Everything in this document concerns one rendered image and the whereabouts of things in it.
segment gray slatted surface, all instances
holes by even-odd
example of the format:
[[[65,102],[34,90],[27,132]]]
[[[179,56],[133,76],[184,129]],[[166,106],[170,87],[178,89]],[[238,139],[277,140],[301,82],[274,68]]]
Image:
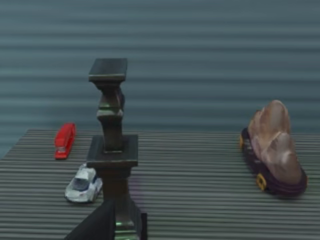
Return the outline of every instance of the gray slatted surface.
[[[54,130],[29,130],[0,161],[0,239],[61,239],[99,203],[74,206],[66,185],[91,136],[78,134],[66,161],[53,159]],[[320,136],[296,135],[309,188],[297,200],[260,192],[233,133],[139,133],[130,190],[148,212],[150,240],[318,240]]]
[[[319,9],[319,0],[2,0],[0,155],[28,128],[98,127],[88,72],[108,57],[129,58],[127,129],[239,131],[281,98],[295,132],[320,132]]]

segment purple toy vehicle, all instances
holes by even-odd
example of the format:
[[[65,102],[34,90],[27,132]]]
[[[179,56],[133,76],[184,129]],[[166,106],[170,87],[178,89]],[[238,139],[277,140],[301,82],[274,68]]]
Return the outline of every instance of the purple toy vehicle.
[[[256,184],[262,191],[282,197],[295,197],[305,192],[308,177],[301,168],[301,180],[297,184],[288,184],[278,181],[269,171],[267,166],[257,158],[252,149],[248,129],[244,128],[240,135],[239,145],[244,155],[244,160],[256,176]]]

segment white toy car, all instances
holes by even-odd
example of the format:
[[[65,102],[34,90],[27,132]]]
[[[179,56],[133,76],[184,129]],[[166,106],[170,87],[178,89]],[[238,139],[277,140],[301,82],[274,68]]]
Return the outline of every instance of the white toy car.
[[[96,170],[82,164],[65,189],[64,197],[74,203],[93,203],[102,189]]]

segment teal background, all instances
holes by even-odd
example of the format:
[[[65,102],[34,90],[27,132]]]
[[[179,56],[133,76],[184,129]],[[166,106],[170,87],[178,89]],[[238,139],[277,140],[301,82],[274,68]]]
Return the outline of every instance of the teal background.
[[[0,155],[29,128],[99,128],[95,58],[128,58],[124,128],[239,131],[272,99],[320,132],[318,0],[2,0]]]

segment yellow wheel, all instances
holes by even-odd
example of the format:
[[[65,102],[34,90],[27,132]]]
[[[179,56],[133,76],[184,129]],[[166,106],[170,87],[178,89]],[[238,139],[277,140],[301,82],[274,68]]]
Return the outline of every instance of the yellow wheel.
[[[239,137],[239,147],[242,148],[243,145],[244,145],[244,139],[243,139],[243,137],[240,135],[240,137]]]
[[[258,187],[261,189],[261,191],[264,191],[266,190],[267,188],[267,182],[264,178],[264,176],[259,173],[257,176],[256,176],[256,180],[255,180],[256,184],[258,185]]]

